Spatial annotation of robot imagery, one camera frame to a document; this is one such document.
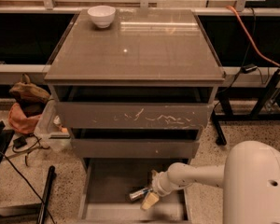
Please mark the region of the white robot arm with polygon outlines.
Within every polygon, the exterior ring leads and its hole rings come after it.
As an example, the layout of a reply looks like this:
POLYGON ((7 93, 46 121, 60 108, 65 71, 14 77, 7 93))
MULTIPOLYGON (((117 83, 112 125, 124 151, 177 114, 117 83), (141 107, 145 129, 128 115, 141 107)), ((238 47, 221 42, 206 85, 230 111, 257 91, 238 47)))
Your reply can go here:
POLYGON ((223 189, 223 224, 280 224, 280 152, 273 147, 244 141, 231 149, 223 165, 175 162, 165 172, 153 172, 141 208, 148 210, 193 183, 223 189))

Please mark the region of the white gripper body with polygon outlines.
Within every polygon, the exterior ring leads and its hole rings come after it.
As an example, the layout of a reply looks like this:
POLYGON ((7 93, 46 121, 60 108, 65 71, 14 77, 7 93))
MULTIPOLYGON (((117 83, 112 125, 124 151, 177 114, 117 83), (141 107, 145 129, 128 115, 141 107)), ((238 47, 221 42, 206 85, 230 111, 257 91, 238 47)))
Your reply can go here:
POLYGON ((152 178, 151 187, 159 196, 164 197, 172 192, 170 181, 166 172, 160 172, 158 176, 152 178))

